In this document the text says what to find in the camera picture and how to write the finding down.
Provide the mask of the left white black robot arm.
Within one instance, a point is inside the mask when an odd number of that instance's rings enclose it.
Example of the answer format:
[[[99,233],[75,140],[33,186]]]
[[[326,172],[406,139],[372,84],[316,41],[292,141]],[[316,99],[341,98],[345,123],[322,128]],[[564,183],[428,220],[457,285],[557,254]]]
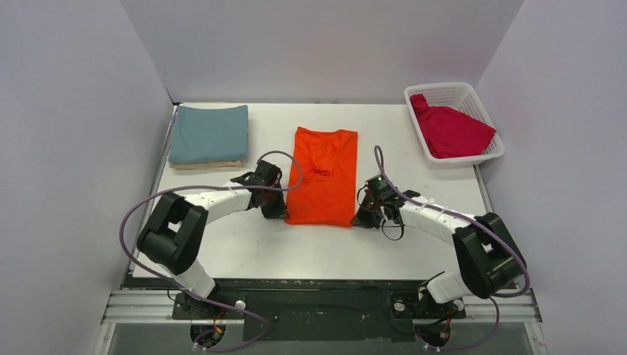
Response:
[[[254,171],[234,177],[213,191],[191,195],[167,192],[160,196],[136,246],[168,271],[174,281],[194,293],[183,301],[184,306],[203,318],[218,313],[218,284],[197,258],[205,228],[222,217],[250,209],[260,209],[267,220],[287,218],[281,177],[278,166],[259,160]]]

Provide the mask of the orange t shirt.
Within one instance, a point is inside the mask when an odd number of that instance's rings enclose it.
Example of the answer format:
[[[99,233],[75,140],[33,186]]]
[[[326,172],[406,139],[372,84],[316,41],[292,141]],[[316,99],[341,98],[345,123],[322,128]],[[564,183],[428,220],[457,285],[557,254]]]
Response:
[[[287,193],[289,225],[350,228],[355,215],[358,133],[298,127]]]

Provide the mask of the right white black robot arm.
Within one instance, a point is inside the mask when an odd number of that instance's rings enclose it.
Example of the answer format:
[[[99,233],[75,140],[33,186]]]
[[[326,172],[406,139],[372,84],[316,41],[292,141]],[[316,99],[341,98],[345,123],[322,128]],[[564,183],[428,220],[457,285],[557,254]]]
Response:
[[[367,180],[364,197],[351,223],[365,229],[420,230],[451,245],[458,270],[445,271],[418,288],[418,307],[437,317],[447,303],[474,295],[481,299],[505,297],[502,289],[525,275],[526,263],[502,219],[490,212],[472,215],[446,209],[418,192],[395,190],[382,175]]]

